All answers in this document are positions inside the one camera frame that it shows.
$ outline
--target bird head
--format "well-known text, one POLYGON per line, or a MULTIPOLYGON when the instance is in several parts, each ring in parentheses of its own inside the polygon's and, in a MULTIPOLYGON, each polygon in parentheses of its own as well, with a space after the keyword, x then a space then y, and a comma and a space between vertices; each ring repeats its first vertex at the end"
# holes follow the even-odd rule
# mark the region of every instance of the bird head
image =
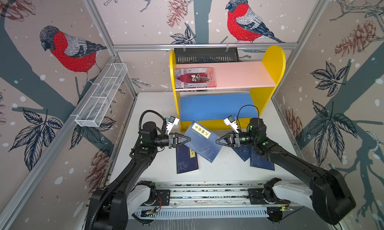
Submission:
POLYGON ((47 26, 40 32, 40 41, 41 46, 44 50, 56 50, 55 42, 53 38, 57 33, 59 33, 59 29, 54 26, 47 26))
POLYGON ((225 7, 226 10, 229 10, 231 13, 234 12, 234 10, 239 6, 239 5, 247 5, 248 1, 247 0, 230 0, 225 7))

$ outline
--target white wire mesh basket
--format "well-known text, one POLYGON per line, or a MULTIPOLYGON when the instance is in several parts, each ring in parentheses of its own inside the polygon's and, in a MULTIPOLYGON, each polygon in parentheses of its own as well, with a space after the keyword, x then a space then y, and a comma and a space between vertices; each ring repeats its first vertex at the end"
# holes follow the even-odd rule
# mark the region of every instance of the white wire mesh basket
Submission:
POLYGON ((123 63, 111 64, 91 97, 76 117, 75 121, 80 127, 100 126, 127 71, 127 66, 123 63))

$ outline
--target blue shelf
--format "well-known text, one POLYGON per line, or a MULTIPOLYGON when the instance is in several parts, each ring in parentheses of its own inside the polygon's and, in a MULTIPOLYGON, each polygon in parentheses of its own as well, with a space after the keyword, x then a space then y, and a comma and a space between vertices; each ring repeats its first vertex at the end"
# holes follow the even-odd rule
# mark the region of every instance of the blue shelf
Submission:
MULTIPOLYGON (((203 95, 180 98, 180 121, 224 120, 244 105, 253 105, 249 94, 203 95)), ((255 107, 244 107, 239 118, 258 117, 255 107)))

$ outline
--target bookshelf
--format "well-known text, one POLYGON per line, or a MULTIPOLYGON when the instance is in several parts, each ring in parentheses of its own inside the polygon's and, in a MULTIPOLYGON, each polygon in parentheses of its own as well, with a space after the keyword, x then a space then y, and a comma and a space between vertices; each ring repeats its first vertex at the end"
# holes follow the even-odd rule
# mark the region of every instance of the bookshelf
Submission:
MULTIPOLYGON (((193 120, 209 130, 227 130, 223 120, 236 116, 244 105, 255 105, 262 117, 285 71, 285 54, 280 46, 271 46, 261 62, 227 62, 202 64, 176 64, 175 52, 170 51, 170 76, 180 130, 186 131, 193 120), (175 89, 175 71, 180 68, 212 67, 217 87, 175 89), (188 90, 251 88, 249 94, 196 95, 181 97, 188 90)), ((239 115, 242 126, 252 117, 258 117, 254 107, 245 107, 239 115)))

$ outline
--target gray floor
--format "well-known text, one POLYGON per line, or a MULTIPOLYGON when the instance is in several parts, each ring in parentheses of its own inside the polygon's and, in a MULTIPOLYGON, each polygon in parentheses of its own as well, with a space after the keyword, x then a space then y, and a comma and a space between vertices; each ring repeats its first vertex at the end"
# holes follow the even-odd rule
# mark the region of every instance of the gray floor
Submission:
POLYGON ((142 230, 331 230, 332 227, 325 223, 314 211, 303 208, 291 214, 280 224, 273 224, 266 218, 214 218, 214 219, 189 219, 189 220, 155 220, 150 226, 144 225, 135 219, 128 220, 128 228, 142 230))

